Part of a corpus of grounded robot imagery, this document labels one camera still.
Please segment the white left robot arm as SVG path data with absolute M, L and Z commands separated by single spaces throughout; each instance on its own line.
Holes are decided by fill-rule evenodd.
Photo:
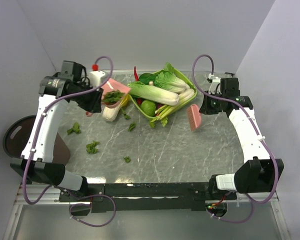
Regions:
M 88 197 L 86 177 L 69 172 L 64 164 L 54 162 L 56 138 L 70 101 L 86 112 L 101 112 L 102 86 L 108 79 L 96 64 L 87 73 L 83 65 L 65 60 L 61 71 L 40 82 L 38 109 L 31 133 L 20 156 L 14 157 L 10 164 L 22 176 L 24 197 L 27 196 L 28 181 L 69 190 L 77 201 Z

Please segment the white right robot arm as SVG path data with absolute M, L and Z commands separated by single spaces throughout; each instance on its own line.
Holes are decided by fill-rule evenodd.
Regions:
M 217 175 L 208 187 L 209 195 L 220 199 L 226 191 L 241 194 L 274 192 L 284 163 L 282 159 L 274 158 L 266 147 L 251 99 L 241 95 L 236 77 L 220 78 L 210 74 L 208 81 L 210 87 L 204 93 L 199 112 L 204 115 L 226 113 L 243 152 L 243 165 L 235 173 Z

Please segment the pink hand brush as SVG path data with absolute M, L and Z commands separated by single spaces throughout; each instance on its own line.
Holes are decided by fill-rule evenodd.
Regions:
M 190 105 L 186 110 L 191 131 L 198 129 L 201 126 L 202 117 L 199 110 L 200 109 L 196 104 Z

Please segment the pink dustpan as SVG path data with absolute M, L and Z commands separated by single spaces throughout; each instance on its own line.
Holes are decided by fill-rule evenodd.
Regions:
M 115 108 L 116 106 L 118 106 L 120 104 L 120 102 L 123 100 L 123 98 L 128 95 L 128 93 L 130 92 L 130 88 L 112 78 L 110 78 L 100 89 L 103 89 L 103 94 L 102 94 L 102 97 L 101 97 L 101 104 L 104 106 L 104 107 L 108 107 L 110 109 L 113 109 Z M 122 99 L 113 104 L 113 105 L 106 105 L 102 102 L 102 99 L 104 97 L 104 95 L 108 92 L 111 92 L 111 91 L 116 91 L 116 90 L 119 90 L 121 91 L 122 93 L 124 93 L 124 96 L 122 97 Z

